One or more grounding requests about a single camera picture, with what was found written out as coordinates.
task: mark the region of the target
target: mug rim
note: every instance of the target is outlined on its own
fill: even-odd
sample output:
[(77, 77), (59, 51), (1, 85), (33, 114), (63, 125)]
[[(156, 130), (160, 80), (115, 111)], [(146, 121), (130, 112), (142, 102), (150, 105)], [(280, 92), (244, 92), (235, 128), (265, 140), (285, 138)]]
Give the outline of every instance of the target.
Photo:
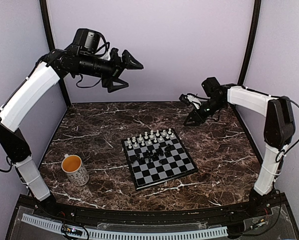
[[(78, 157), (79, 160), (80, 160), (80, 165), (79, 165), (79, 167), (78, 167), (75, 171), (66, 171), (66, 170), (64, 170), (64, 168), (63, 168), (63, 163), (64, 163), (64, 161), (65, 161), (67, 158), (69, 158), (69, 157), (71, 157), (71, 156), (76, 156), (76, 157)], [(68, 155), (67, 157), (65, 157), (65, 158), (63, 159), (63, 161), (61, 161), (61, 169), (62, 169), (65, 173), (67, 173), (67, 174), (72, 174), (72, 173), (77, 172), (77, 171), (81, 168), (82, 164), (83, 164), (83, 161), (82, 161), (82, 159), (81, 159), (80, 156), (77, 156), (77, 155), (75, 155), (75, 154), (71, 154), (71, 155)]]

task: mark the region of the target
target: patterned mug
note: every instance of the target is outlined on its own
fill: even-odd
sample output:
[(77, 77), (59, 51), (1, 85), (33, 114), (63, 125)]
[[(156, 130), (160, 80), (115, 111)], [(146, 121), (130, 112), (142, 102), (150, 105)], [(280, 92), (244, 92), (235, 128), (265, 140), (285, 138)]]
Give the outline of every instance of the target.
[(82, 159), (77, 155), (65, 154), (65, 158), (61, 162), (61, 169), (66, 173), (68, 179), (78, 187), (87, 184), (90, 179)]

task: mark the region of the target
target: white mug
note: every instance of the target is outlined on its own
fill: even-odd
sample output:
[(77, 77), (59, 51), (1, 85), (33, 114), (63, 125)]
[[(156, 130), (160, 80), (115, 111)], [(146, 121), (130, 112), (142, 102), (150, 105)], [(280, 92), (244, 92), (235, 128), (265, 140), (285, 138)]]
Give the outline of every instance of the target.
[(77, 155), (65, 154), (65, 158), (61, 162), (61, 169), (66, 173), (68, 179), (78, 187), (87, 184), (90, 179), (82, 159)]

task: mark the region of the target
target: purple wall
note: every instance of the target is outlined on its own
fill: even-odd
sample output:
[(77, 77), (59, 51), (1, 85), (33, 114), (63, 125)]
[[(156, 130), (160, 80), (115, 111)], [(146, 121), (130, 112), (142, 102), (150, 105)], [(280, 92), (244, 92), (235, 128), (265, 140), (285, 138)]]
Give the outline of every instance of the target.
[[(78, 28), (104, 34), (120, 53), (129, 50), (144, 70), (123, 72), (130, 87), (108, 94), (97, 86), (77, 89), (66, 78), (73, 102), (175, 101), (181, 93), (203, 94), (201, 83), (215, 76), (236, 82), (246, 49), (253, 0), (57, 0), (49, 1), (57, 48)], [(93, 77), (84, 83), (92, 85)]]
[[(31, 72), (37, 59), (48, 52), (39, 1), (0, 0), (0, 106)], [(30, 111), (20, 129), (38, 165), (66, 110), (58, 86), (50, 89)], [(0, 146), (0, 168), (7, 169)], [(0, 172), (0, 240), (5, 235), (19, 194), (26, 188), (13, 169)]]
[[(263, 1), (245, 85), (299, 104), (299, 1)], [(293, 107), (299, 138), (299, 110)], [(258, 148), (265, 150), (265, 119), (240, 110)], [(299, 227), (299, 144), (286, 156), (276, 186), (285, 192)]]

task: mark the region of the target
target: black vertical post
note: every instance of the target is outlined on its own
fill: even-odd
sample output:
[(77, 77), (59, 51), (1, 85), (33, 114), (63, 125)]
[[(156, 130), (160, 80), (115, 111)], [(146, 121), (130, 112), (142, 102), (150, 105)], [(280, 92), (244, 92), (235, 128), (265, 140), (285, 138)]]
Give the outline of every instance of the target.
[(262, 0), (255, 0), (255, 2), (254, 2), (253, 16), (251, 19), (245, 56), (244, 56), (243, 64), (241, 66), (241, 70), (240, 70), (240, 74), (239, 74), (239, 78), (238, 78), (238, 82), (237, 82), (238, 85), (244, 84), (246, 73), (248, 72), (251, 55), (252, 55), (252, 50), (253, 50), (253, 46), (254, 46), (254, 41), (255, 41), (255, 37), (256, 37), (256, 30), (258, 28), (258, 23), (259, 23), (261, 3), (262, 3)]
[[(45, 35), (46, 35), (48, 48), (50, 51), (52, 51), (55, 49), (55, 43), (54, 43), (52, 29), (51, 29), (51, 23), (50, 23), (47, 2), (46, 2), (46, 0), (39, 0), (39, 4), (40, 4), (41, 17), (43, 19), (43, 25), (44, 25), (44, 29), (45, 29)], [(61, 78), (58, 83), (59, 83), (60, 91), (61, 91), (64, 101), (66, 103), (66, 106), (67, 107), (71, 106), (71, 100), (69, 97), (69, 93), (66, 89), (64, 79)]]

